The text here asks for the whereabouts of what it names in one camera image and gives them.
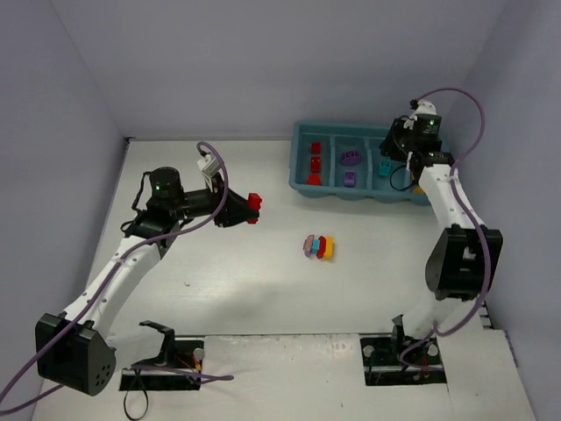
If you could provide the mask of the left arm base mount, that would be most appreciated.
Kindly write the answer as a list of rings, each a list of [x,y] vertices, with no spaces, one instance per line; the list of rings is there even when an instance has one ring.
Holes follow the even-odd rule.
[[[199,391],[202,379],[188,373],[202,372],[204,358],[203,339],[177,339],[174,329],[153,321],[139,323],[162,338],[160,353],[152,358],[139,360],[138,364],[154,367],[154,370],[125,369],[121,374],[120,391]]]

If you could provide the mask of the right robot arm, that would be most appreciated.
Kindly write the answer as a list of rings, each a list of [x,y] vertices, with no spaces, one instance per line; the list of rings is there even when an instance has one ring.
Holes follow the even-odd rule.
[[[469,203],[453,170],[454,158],[442,149],[442,119],[426,104],[394,120],[380,151],[404,164],[407,189],[428,197],[441,234],[425,264],[426,288],[417,304],[394,318],[392,339],[431,337],[464,303],[481,303],[489,290],[503,245],[501,232],[490,229]]]

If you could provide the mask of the small red square lego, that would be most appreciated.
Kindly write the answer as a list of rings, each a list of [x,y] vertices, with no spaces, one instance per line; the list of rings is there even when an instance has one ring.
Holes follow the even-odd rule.
[[[310,152],[312,154],[320,154],[322,152],[322,143],[321,142],[312,142],[310,144]]]

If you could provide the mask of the red angled lego piece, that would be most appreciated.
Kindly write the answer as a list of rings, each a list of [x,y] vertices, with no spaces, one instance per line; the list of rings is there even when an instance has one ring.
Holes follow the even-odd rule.
[[[322,159],[320,156],[315,155],[310,157],[309,168],[312,174],[319,174],[322,170]]]

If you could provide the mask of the teal rectangular lego brick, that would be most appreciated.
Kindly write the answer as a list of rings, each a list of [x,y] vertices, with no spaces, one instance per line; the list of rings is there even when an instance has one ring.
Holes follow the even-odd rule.
[[[392,170],[391,160],[382,160],[378,166],[378,177],[388,178]]]

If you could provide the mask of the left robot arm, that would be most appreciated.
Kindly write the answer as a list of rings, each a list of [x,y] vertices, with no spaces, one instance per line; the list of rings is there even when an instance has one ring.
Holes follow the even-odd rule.
[[[163,367],[176,355],[174,329],[145,320],[130,333],[110,333],[119,311],[145,276],[161,262],[195,218],[226,228],[259,220],[261,197],[242,197],[219,173],[204,189],[185,191],[171,167],[144,173],[151,196],[124,228],[118,249],[87,289],[58,315],[45,314],[35,327],[40,377],[89,396],[98,395],[113,373],[137,364]]]

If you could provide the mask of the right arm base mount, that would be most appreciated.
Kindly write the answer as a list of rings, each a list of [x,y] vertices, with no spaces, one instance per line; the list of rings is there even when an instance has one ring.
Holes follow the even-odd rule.
[[[367,387],[421,386],[447,383],[437,339],[405,334],[402,316],[388,334],[359,336]]]

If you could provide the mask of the red yellow teal lego stack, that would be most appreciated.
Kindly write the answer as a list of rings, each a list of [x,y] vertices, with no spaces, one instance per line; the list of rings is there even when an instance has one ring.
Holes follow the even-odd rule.
[[[259,212],[262,204],[262,198],[258,193],[250,193],[247,197],[249,207],[254,211],[255,215],[247,220],[250,225],[255,225],[259,221]]]

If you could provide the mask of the purple flower lego brick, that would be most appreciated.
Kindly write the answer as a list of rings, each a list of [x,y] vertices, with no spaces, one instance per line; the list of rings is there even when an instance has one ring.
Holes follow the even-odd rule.
[[[341,154],[341,163],[344,166],[355,166],[362,161],[362,154],[358,150],[348,150]]]

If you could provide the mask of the purple rectangular lego brick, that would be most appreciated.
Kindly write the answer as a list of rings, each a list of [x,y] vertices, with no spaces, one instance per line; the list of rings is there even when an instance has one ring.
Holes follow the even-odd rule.
[[[356,172],[347,170],[344,173],[344,186],[346,188],[354,188],[356,186]]]

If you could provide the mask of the red rounded lego brick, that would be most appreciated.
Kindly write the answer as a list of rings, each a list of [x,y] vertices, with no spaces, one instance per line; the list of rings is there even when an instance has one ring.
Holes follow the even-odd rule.
[[[319,174],[310,174],[307,179],[307,184],[312,186],[321,186],[322,180]]]

